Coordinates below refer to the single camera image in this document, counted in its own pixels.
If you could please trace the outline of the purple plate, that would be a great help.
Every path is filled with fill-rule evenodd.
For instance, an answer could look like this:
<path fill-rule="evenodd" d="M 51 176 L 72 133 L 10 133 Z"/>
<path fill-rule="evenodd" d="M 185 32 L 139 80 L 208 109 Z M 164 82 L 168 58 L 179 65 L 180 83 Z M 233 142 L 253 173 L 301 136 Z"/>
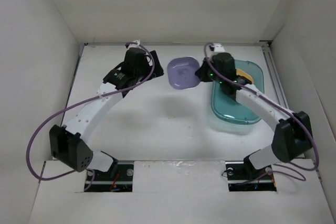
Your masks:
<path fill-rule="evenodd" d="M 167 65 L 170 86 L 176 90 L 191 89 L 198 86 L 201 81 L 195 73 L 199 68 L 199 62 L 193 57 L 171 60 Z"/>

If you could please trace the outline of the yellow plate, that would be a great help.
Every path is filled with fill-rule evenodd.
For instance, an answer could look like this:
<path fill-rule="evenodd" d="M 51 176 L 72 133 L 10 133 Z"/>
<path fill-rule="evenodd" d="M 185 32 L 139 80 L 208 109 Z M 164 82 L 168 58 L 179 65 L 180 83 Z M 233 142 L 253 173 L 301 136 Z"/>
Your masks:
<path fill-rule="evenodd" d="M 241 69 L 236 69 L 236 74 L 238 76 L 242 76 L 244 78 L 246 78 L 247 80 L 249 80 L 252 84 L 254 84 L 254 79 L 252 76 L 250 76 L 248 73 L 246 73 L 245 71 L 241 70 Z"/>

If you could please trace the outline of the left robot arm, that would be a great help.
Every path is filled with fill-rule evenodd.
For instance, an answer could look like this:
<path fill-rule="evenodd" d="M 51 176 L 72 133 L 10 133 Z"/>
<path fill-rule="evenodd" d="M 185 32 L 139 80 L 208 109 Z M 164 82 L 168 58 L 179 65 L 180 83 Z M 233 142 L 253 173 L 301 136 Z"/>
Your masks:
<path fill-rule="evenodd" d="M 90 135 L 109 110 L 120 102 L 134 86 L 164 74 L 156 51 L 146 52 L 129 46 L 124 60 L 103 78 L 97 99 L 86 104 L 63 126 L 54 125 L 49 131 L 51 155 L 77 172 L 99 171 L 105 180 L 117 175 L 118 161 L 111 155 L 94 152 L 88 146 Z"/>

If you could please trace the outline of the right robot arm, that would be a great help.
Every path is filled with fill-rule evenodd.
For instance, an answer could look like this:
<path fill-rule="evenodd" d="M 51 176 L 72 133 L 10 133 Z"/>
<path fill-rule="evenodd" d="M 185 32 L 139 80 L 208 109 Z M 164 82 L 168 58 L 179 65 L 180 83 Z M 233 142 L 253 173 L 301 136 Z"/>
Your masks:
<path fill-rule="evenodd" d="M 231 54 L 219 52 L 205 57 L 195 74 L 201 82 L 218 83 L 225 95 L 249 108 L 273 130 L 272 143 L 243 160 L 243 173 L 249 180 L 257 179 L 270 165 L 291 163 L 304 152 L 317 149 L 308 114 L 295 113 L 264 96 L 252 77 L 236 70 Z"/>

